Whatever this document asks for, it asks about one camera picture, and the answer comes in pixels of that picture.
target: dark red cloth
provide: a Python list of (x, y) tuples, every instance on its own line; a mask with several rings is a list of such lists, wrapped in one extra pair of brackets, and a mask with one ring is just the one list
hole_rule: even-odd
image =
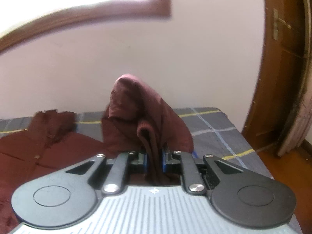
[[(102, 118), (104, 143), (72, 132), (74, 113), (56, 110), (38, 112), (28, 130), (0, 139), (0, 234), (17, 221), (11, 209), (12, 192), (34, 178), (104, 153), (115, 158), (119, 152), (146, 149), (154, 183), (174, 179), (161, 171), (161, 149), (192, 152), (189, 130), (177, 114), (148, 85), (134, 76), (123, 75), (112, 90)], [(131, 183), (146, 183), (133, 175)]]
[(71, 112), (38, 112), (28, 130), (0, 139), (0, 234), (17, 225), (11, 196), (18, 186), (104, 152), (102, 142), (71, 132), (74, 117)]
[(156, 91), (129, 74), (119, 77), (113, 86), (102, 131), (109, 152), (139, 151), (143, 146), (156, 183), (168, 183), (161, 169), (165, 143), (172, 151), (193, 151), (193, 139), (183, 120)]

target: door handle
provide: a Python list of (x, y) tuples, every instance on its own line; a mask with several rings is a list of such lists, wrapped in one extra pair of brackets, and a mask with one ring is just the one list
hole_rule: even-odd
[(287, 26), (288, 29), (291, 29), (291, 25), (285, 22), (285, 20), (279, 18), (278, 10), (273, 9), (273, 39), (278, 40), (278, 23), (282, 23), (283, 25)]

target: plaid bedsheet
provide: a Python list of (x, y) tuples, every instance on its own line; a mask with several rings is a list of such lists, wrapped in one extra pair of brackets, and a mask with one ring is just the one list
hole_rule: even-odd
[[(236, 165), (272, 178), (256, 152), (251, 148), (227, 116), (218, 108), (183, 108), (174, 110), (185, 122), (194, 141), (194, 158), (213, 154)], [(103, 141), (102, 112), (86, 112), (76, 116), (76, 132)], [(0, 120), (0, 138), (26, 129), (31, 117)], [(302, 233), (295, 216), (289, 225)]]

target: wooden floor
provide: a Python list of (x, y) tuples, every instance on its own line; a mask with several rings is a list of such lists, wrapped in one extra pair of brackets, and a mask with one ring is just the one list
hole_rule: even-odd
[(296, 194), (296, 217), (303, 234), (312, 234), (312, 157), (297, 148), (281, 158), (274, 149), (258, 153), (274, 179), (288, 185)]

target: logo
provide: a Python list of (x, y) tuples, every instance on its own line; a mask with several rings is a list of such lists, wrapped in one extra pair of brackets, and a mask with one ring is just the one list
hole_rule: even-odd
[(153, 193), (153, 194), (156, 194), (156, 193), (158, 193), (159, 192), (159, 190), (156, 188), (156, 187), (154, 187), (153, 189), (151, 189), (151, 190), (149, 190), (151, 193)]

